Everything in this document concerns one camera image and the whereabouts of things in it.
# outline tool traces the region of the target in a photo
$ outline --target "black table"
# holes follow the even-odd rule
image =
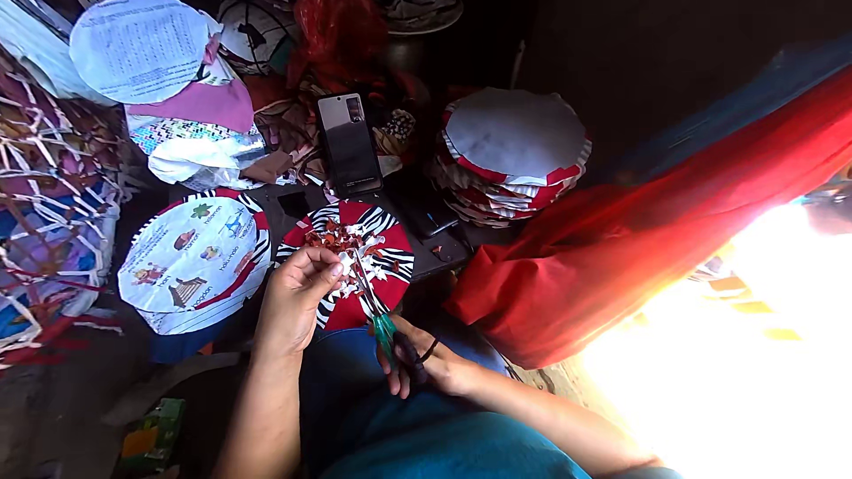
[[[393,181],[392,176],[394,175],[397,175],[397,173],[391,174],[385,180]],[[305,199],[308,202],[310,211],[329,204],[328,199],[323,194],[322,187],[315,185],[265,185],[258,189],[245,192],[263,208],[263,211],[267,215],[270,242],[273,247],[273,258],[274,252],[278,249],[278,245],[284,238],[284,235],[296,226],[297,221],[301,220],[300,217],[287,216],[278,201],[278,197],[297,192],[305,193]],[[173,185],[169,188],[169,201],[173,203],[192,193],[195,192],[182,185]],[[378,205],[394,215],[402,223],[414,253],[414,275],[412,276],[412,282],[423,280],[432,274],[445,271],[449,268],[461,267],[471,258],[467,247],[447,231],[442,231],[434,237],[423,241],[415,237],[411,229],[406,226],[405,215],[399,211],[399,207],[394,204],[391,195],[385,191],[363,194],[351,198],[349,201],[362,201]],[[465,232],[470,244],[474,248],[480,245],[507,245],[517,238],[521,228],[523,228],[523,224],[520,224],[520,222],[518,225],[502,229],[481,228],[467,222],[460,222],[460,224],[461,229]],[[438,245],[441,246],[440,258],[432,252]]]

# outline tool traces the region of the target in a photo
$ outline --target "red plastic bag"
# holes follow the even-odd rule
[[[355,79],[388,41],[388,26],[373,0],[299,0],[296,21],[304,39],[287,66],[290,88],[308,65],[339,83]]]
[[[562,361],[850,160],[847,67],[653,182],[570,193],[482,246],[445,306],[521,367]]]

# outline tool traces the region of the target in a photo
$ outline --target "scissors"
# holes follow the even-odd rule
[[[405,359],[402,361],[402,367],[408,373],[408,377],[414,384],[423,384],[429,378],[426,369],[423,367],[423,361],[429,355],[423,355],[421,358],[417,354],[417,349],[412,344],[411,339],[404,332],[398,331],[394,322],[390,320],[387,311],[388,308],[381,303],[381,300],[376,296],[372,289],[372,284],[366,277],[364,265],[361,264],[359,255],[355,255],[357,267],[355,270],[355,278],[361,289],[364,290],[364,299],[367,303],[367,308],[370,310],[369,321],[373,324],[373,333],[376,336],[376,342],[382,348],[384,357],[388,358],[391,369],[396,369],[396,361],[394,360],[394,346],[400,346],[402,356]]]

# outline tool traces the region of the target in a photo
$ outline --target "hand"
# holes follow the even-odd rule
[[[389,315],[394,322],[396,329],[405,333],[408,339],[417,350],[417,355],[423,356],[432,346],[435,337],[426,331],[417,328],[412,323],[406,321],[402,316]],[[399,363],[403,361],[402,350],[399,346],[394,346],[394,355]],[[400,395],[400,398],[406,399],[411,393],[411,378],[402,367],[397,367],[391,370],[388,358],[385,357],[382,349],[376,347],[376,357],[382,370],[388,376],[388,387],[390,394]],[[444,344],[438,343],[432,355],[423,362],[423,368],[429,375],[431,381],[439,390],[448,395],[465,395],[469,390],[472,381],[475,380],[476,370],[480,366],[473,361],[468,361],[462,356],[450,351]]]
[[[256,347],[272,355],[292,355],[314,336],[316,309],[328,291],[340,287],[343,265],[325,248],[303,247],[269,278],[255,332]]]

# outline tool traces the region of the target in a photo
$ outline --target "smartphone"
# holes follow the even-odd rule
[[[349,198],[381,189],[382,172],[360,95],[320,98],[317,112],[335,195]]]

